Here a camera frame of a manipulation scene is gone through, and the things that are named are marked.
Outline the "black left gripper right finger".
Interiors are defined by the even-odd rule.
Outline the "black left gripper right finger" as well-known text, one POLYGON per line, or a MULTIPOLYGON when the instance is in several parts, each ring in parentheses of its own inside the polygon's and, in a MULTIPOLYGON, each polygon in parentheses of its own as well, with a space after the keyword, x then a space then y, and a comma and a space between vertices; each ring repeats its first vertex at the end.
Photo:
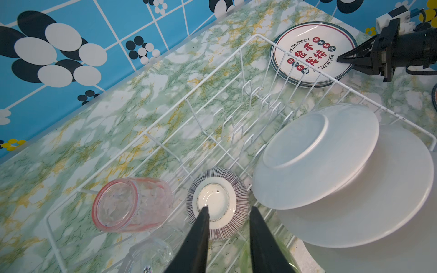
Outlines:
POLYGON ((249 215, 250 257, 254 273, 294 273, 257 207, 249 215))

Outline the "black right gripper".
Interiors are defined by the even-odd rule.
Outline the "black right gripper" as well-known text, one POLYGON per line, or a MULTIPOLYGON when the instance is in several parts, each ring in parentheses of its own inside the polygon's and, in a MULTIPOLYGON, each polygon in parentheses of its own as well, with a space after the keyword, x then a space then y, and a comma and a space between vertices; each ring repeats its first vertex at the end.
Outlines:
POLYGON ((354 65, 366 75, 380 75, 391 82, 397 68, 415 76, 435 76, 429 68, 437 63, 437 30, 428 23, 408 34, 400 33, 400 20, 394 19, 375 36, 372 45, 362 44, 337 58, 339 63, 356 63, 371 56, 372 66, 354 65))

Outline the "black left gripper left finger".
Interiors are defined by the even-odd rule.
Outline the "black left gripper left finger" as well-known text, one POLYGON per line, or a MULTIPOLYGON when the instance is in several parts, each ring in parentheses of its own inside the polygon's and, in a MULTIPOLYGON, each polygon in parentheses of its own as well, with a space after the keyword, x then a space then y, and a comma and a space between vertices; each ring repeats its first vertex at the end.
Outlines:
POLYGON ((202 208, 165 273, 205 273, 209 242, 209 209, 202 208))

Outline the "white plate green rim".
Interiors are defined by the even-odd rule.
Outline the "white plate green rim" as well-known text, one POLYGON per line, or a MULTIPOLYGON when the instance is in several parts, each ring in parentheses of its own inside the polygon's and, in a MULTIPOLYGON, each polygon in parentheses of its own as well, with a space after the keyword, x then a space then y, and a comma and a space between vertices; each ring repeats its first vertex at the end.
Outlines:
POLYGON ((307 58, 297 58, 285 52, 272 53, 271 64, 285 82, 303 88, 324 88, 333 81, 305 62, 307 58))

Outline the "white plate red characters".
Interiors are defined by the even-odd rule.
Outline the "white plate red characters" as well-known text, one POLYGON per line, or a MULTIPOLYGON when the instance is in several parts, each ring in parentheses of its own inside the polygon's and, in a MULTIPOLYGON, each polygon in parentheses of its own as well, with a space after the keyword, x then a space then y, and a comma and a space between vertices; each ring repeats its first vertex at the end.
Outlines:
POLYGON ((327 22, 307 22, 286 30, 278 36, 271 54, 279 51, 297 58, 307 58, 323 75, 337 80, 352 70, 353 65, 337 62, 337 58, 356 48, 355 38, 344 28, 327 22))

